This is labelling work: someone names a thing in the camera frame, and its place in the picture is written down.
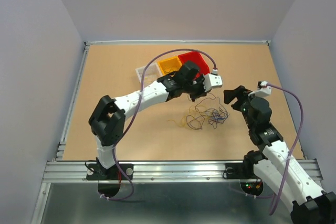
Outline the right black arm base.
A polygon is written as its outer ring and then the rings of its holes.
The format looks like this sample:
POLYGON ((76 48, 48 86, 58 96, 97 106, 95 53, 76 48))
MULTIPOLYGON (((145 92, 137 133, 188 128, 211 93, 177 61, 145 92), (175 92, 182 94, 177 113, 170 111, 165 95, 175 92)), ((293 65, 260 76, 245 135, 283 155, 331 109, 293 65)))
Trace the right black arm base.
POLYGON ((271 179, 272 174, 268 173, 265 168, 257 171, 260 161, 229 162, 225 164, 225 170, 222 173, 224 179, 271 179))

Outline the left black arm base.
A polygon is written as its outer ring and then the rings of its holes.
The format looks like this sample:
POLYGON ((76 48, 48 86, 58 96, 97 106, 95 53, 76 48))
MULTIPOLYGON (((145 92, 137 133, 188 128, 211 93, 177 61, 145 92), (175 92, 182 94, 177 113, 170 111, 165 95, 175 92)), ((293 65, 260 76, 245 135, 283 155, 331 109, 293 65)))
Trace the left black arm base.
MULTIPOLYGON (((99 180, 118 180, 121 177, 121 180, 126 180, 126 176, 120 173, 116 165, 112 166, 109 169, 103 168, 98 163, 88 164, 88 170, 86 174, 86 180, 88 181, 99 181, 99 180)), ((131 163, 121 163, 119 164, 123 172, 132 180, 134 165, 131 163)))

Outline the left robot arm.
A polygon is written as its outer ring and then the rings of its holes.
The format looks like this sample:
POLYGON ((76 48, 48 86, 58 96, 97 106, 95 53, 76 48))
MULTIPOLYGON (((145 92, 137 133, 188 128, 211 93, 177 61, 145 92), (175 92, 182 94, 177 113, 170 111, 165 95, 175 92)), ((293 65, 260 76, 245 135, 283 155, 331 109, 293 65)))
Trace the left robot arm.
POLYGON ((211 73, 201 74, 199 66, 187 61, 179 70, 169 72, 150 85, 142 87, 122 97, 110 98, 103 96, 95 107, 89 125, 96 137, 98 172, 106 179, 113 178, 117 172, 116 161, 112 157, 117 143, 126 133, 125 121, 138 112, 186 93, 192 101, 206 96, 211 91, 211 73))

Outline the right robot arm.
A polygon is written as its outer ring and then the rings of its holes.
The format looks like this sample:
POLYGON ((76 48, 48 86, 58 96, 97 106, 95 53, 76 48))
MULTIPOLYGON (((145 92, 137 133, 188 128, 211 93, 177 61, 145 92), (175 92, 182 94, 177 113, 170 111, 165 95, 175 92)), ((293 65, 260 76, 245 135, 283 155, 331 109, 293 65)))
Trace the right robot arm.
POLYGON ((244 86, 224 90, 224 103, 242 113, 248 135, 258 147, 245 155, 241 171, 261 179, 275 193, 271 214, 282 202, 293 223, 335 223, 335 193, 326 192, 310 177, 270 121, 272 110, 265 97, 271 89, 272 85, 259 82, 256 91, 244 86))

